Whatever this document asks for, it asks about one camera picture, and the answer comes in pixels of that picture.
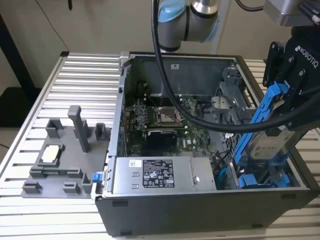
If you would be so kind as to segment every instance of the motherboard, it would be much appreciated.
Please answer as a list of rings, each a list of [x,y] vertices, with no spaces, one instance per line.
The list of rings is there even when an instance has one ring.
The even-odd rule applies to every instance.
[[[199,100],[183,97],[181,104],[201,117]],[[157,106],[149,95],[125,108],[128,157],[190,156],[212,158],[215,152],[208,130],[185,120],[173,106]]]

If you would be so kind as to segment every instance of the metal table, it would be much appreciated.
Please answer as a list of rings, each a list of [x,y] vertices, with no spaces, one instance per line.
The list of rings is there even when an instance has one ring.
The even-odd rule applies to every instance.
[[[265,64],[246,60],[262,90]],[[60,57],[37,101],[0,165],[0,237],[19,240],[73,238],[112,239],[91,199],[22,198],[22,185],[36,161],[51,117],[71,126],[70,105],[80,105],[89,126],[113,123],[119,81],[119,56],[71,53]],[[297,144],[302,158],[320,184],[320,131]],[[140,236],[144,239],[320,239],[320,197],[305,208],[290,210],[268,229]]]

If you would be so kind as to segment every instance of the power supply label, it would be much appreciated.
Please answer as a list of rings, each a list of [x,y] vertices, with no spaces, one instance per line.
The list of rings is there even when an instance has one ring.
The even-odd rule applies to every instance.
[[[145,188],[174,188],[172,160],[143,160],[142,184]]]

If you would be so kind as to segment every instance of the green circuit board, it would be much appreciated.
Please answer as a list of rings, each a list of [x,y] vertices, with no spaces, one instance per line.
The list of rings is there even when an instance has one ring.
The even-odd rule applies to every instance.
[[[197,103],[192,98],[183,104],[191,114],[198,115]],[[210,145],[208,130],[184,120],[172,106],[146,106],[140,101],[126,112],[126,155],[128,157],[190,156],[209,157],[215,151]],[[174,131],[176,144],[166,149],[150,149],[147,135],[150,131]]]

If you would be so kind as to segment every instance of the open computer chassis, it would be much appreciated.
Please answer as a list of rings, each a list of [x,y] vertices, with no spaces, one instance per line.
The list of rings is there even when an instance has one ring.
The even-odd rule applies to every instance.
[[[287,187],[241,188],[241,174],[264,169],[258,161],[235,164],[241,135],[186,121],[168,99],[152,53],[120,59],[108,170],[95,198],[110,235],[266,228],[319,194],[295,148],[280,167]],[[176,97],[198,118],[247,124],[264,96],[240,56],[164,54],[163,61]]]

